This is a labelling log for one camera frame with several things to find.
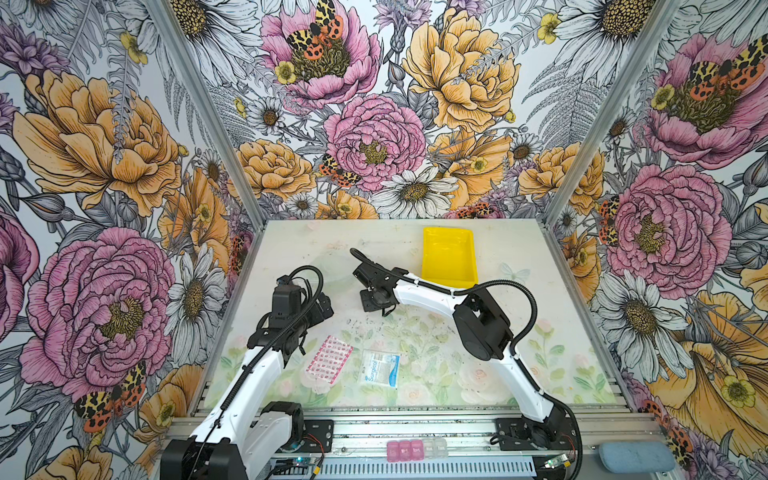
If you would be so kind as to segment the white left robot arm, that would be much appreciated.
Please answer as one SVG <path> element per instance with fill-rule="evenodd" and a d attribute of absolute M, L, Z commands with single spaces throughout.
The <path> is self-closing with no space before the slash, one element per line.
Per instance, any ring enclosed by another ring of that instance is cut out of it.
<path fill-rule="evenodd" d="M 293 353 L 303 350 L 308 330 L 332 316 L 321 288 L 278 284 L 271 310 L 248 338 L 240 373 L 188 438 L 168 443 L 159 477 L 255 479 L 280 449 L 297 447 L 304 435 L 301 405 L 262 404 Z"/>

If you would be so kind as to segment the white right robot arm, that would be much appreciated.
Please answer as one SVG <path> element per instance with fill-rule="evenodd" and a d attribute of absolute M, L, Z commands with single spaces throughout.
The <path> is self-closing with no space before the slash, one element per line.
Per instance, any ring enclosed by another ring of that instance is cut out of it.
<path fill-rule="evenodd" d="M 525 286 L 493 280 L 455 289 L 430 283 L 400 268 L 388 270 L 365 262 L 353 275 L 363 285 L 360 298 L 366 312 L 380 310 L 386 316 L 397 306 L 407 305 L 451 318 L 465 350 L 494 368 L 517 402 L 522 425 L 516 428 L 516 437 L 538 448 L 551 448 L 565 436 L 573 441 L 580 438 L 570 407 L 538 384 L 517 351 L 517 344 L 538 319 L 537 302 Z M 529 320 L 518 335 L 512 332 L 508 316 L 489 291 L 496 286 L 518 290 L 529 303 Z"/>

